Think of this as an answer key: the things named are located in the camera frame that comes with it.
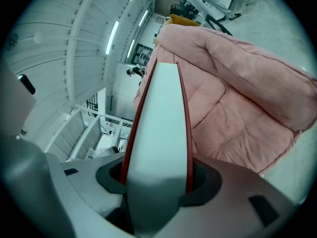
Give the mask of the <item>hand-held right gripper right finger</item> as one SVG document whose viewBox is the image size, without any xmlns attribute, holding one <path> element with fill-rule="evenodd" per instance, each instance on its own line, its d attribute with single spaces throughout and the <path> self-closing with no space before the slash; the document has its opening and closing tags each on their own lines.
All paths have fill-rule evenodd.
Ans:
<svg viewBox="0 0 317 238">
<path fill-rule="evenodd" d="M 179 199 L 157 238 L 270 238 L 297 206 L 257 173 L 208 157 L 194 157 L 200 186 Z"/>
</svg>

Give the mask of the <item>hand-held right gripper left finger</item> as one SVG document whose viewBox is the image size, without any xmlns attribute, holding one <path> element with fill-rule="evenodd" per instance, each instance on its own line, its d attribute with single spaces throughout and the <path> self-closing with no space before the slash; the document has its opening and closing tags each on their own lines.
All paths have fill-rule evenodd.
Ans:
<svg viewBox="0 0 317 238">
<path fill-rule="evenodd" d="M 110 227 L 133 236 L 125 187 L 120 183 L 124 152 L 61 164 L 79 196 Z"/>
</svg>

